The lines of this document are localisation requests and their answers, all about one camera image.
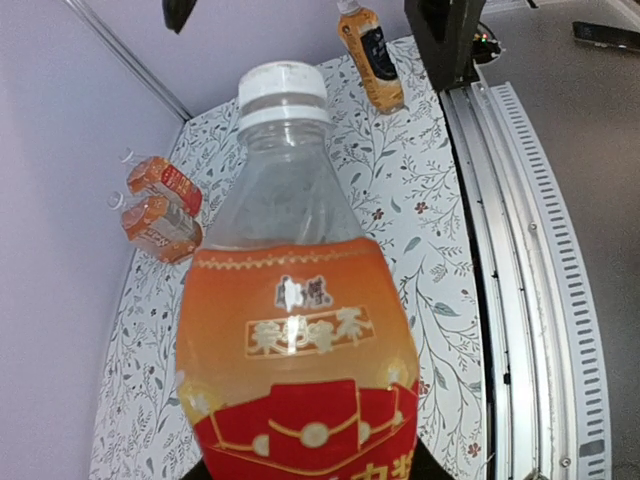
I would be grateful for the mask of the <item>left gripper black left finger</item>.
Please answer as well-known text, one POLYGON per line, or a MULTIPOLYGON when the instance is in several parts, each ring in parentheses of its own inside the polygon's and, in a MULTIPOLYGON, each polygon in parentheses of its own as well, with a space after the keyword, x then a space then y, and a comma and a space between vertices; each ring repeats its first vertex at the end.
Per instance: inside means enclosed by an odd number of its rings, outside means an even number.
POLYGON ((180 480, 208 480, 208 470, 204 461, 196 463, 180 480))

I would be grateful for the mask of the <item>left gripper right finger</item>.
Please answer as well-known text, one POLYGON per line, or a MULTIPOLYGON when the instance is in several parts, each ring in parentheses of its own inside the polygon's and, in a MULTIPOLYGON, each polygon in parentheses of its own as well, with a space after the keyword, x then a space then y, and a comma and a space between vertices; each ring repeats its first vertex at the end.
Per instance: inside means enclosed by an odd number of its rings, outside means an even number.
POLYGON ((421 439, 416 442, 412 459, 412 480, 452 480, 421 439))

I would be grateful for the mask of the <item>orange tea bottle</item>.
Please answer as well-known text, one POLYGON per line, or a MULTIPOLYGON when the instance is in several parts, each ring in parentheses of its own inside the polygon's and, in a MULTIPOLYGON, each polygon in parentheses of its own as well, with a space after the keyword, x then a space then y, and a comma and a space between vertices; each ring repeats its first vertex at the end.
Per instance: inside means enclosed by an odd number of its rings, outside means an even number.
POLYGON ((162 195, 112 192, 109 208, 119 214, 128 240, 157 260, 177 264, 201 245, 200 224, 182 207, 162 195))
POLYGON ((379 245, 330 165, 321 73, 240 80, 244 165, 194 255, 176 391, 215 479, 406 479, 419 360, 379 245))
POLYGON ((196 217, 202 207, 200 188, 162 156, 136 154, 128 149, 119 158, 127 171, 126 185, 133 195, 160 195, 196 217))

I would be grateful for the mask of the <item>dark label orange bottle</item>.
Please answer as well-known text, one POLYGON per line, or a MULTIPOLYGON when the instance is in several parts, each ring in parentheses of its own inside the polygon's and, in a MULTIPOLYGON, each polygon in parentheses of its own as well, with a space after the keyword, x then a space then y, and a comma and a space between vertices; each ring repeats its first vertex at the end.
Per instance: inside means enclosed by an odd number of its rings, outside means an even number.
POLYGON ((404 107, 404 91, 389 55, 378 15, 356 0, 337 1, 337 32, 356 69, 371 104, 383 114, 404 107))

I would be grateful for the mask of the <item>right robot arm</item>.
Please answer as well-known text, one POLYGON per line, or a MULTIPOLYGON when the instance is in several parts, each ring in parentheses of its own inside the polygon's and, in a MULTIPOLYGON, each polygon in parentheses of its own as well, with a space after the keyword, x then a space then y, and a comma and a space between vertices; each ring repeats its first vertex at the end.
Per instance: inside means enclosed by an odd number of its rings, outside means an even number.
POLYGON ((168 30, 179 34, 193 12, 197 0, 162 0, 162 12, 168 30))

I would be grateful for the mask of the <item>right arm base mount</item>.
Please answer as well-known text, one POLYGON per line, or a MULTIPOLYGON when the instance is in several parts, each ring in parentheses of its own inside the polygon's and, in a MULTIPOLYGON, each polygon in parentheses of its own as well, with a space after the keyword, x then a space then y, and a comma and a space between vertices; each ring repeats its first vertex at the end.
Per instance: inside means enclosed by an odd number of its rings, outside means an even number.
POLYGON ((431 86, 440 93, 479 80, 477 67, 502 54, 480 20, 483 0, 406 0, 404 12, 431 86))

